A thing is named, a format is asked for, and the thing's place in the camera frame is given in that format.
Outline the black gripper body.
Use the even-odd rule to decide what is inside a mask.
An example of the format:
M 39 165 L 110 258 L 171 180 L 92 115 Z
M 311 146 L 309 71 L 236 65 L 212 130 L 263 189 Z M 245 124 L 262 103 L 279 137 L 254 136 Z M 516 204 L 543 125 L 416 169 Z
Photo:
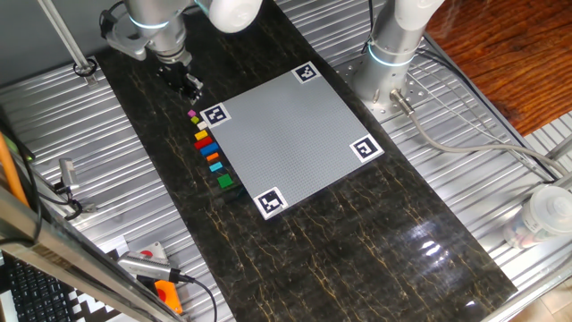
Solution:
M 190 69 L 183 63 L 162 64 L 157 75 L 175 92 L 191 92 L 194 90 Z

